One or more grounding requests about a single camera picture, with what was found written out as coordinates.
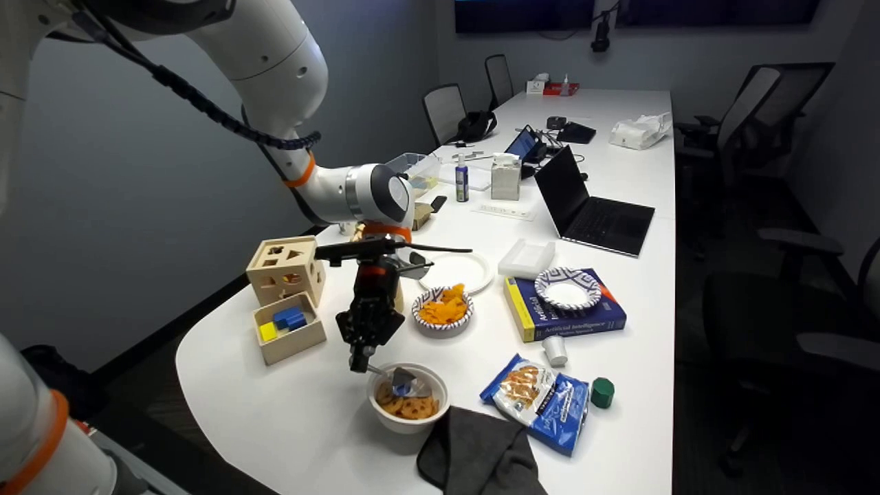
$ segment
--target window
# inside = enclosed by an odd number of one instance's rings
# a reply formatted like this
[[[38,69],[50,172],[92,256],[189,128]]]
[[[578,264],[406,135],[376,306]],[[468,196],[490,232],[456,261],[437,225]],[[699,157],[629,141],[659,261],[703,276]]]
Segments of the window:
[[[808,25],[820,0],[622,0],[620,25]]]
[[[593,0],[456,0],[456,34],[587,31]]]

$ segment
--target book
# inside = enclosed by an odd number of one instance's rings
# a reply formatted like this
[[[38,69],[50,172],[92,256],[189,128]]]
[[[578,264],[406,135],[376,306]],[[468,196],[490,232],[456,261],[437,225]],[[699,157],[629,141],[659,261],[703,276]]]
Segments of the book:
[[[547,306],[530,279],[507,279],[507,301],[515,312],[523,342],[544,342],[547,337],[587,337],[628,328],[628,312],[607,291],[593,269],[582,269],[602,286],[602,301],[587,312],[562,312]]]

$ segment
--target bottle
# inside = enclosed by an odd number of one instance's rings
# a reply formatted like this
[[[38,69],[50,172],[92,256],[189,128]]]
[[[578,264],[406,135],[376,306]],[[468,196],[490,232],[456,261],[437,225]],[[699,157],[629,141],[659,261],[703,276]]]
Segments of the bottle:
[[[456,166],[456,202],[468,205],[468,166]]]
[[[570,74],[562,78],[559,93],[562,93],[562,96],[570,96],[570,93],[571,93],[571,80],[570,80]]]

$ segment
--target cereal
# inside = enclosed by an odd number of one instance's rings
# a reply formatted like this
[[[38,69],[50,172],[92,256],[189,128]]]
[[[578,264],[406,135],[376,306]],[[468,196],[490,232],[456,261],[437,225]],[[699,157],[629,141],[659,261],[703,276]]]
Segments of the cereal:
[[[460,320],[464,320],[468,315],[468,302],[464,302],[464,286],[455,286],[455,289],[446,289],[441,294],[441,301],[431,301],[426,306],[417,308],[417,317],[426,323],[426,326],[455,326]]]
[[[376,388],[376,405],[395,418],[417,422],[431,418],[441,405],[434,396],[393,396],[391,383]]]

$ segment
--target yellow block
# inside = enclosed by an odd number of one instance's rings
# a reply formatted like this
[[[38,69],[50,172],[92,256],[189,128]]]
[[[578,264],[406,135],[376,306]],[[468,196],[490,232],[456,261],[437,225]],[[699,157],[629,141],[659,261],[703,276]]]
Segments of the yellow block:
[[[279,339],[276,323],[258,326],[258,339],[266,342],[266,344],[276,342]]]

